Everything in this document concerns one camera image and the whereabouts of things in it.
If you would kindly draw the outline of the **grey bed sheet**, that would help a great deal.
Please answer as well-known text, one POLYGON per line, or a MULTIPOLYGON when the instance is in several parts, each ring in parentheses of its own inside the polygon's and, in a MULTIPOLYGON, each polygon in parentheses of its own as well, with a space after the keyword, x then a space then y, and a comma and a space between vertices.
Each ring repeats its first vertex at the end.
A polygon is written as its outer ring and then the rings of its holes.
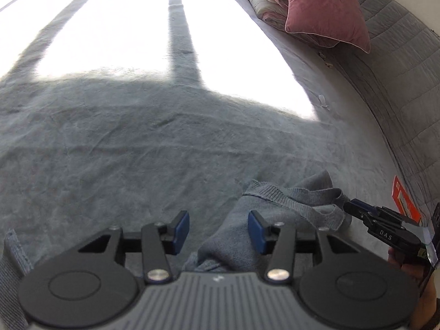
POLYGON ((32 263, 108 227, 191 216, 175 267, 265 259, 250 191, 327 171, 392 206, 397 168, 366 102, 248 0, 1 0, 1 233, 32 263), (323 95, 330 107, 321 107, 323 95))

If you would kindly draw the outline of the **orange red paper card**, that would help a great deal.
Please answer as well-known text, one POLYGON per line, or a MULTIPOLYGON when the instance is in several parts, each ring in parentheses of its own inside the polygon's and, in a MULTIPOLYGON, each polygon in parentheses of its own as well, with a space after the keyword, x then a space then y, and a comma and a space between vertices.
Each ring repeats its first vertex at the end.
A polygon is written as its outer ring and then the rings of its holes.
POLYGON ((397 176, 393 179, 392 199, 402 215, 412 219, 416 224, 421 223, 422 216, 420 211, 418 211, 415 204, 413 204, 413 201, 397 176))

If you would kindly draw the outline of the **grey quilted headboard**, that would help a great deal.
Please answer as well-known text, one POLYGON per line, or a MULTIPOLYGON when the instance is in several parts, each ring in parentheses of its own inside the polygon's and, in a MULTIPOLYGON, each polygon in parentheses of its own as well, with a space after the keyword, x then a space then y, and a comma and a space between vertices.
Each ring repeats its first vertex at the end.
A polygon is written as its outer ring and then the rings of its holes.
POLYGON ((358 0, 371 50, 332 48, 372 111, 418 209, 439 202, 439 36, 395 0, 358 0))

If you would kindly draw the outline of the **small white paper tag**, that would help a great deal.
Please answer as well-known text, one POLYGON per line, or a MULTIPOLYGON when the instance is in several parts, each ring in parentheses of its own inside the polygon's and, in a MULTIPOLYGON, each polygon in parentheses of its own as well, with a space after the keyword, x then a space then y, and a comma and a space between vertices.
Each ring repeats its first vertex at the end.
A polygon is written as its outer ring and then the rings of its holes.
POLYGON ((329 105, 328 105, 328 102, 327 102, 326 98, 325 98, 323 95, 319 95, 319 96, 318 96, 318 99, 319 99, 319 102, 320 102, 320 104, 321 104, 321 107, 322 107, 323 109, 329 111, 329 110, 330 110, 330 107, 329 107, 329 105))

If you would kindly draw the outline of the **pink velvet pillow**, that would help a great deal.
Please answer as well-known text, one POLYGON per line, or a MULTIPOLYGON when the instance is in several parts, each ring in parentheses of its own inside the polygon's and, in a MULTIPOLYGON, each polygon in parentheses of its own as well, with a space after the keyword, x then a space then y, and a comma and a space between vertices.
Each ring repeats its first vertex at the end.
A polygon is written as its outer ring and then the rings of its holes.
POLYGON ((321 48, 346 43, 371 51, 358 0, 288 0, 285 32, 321 48))

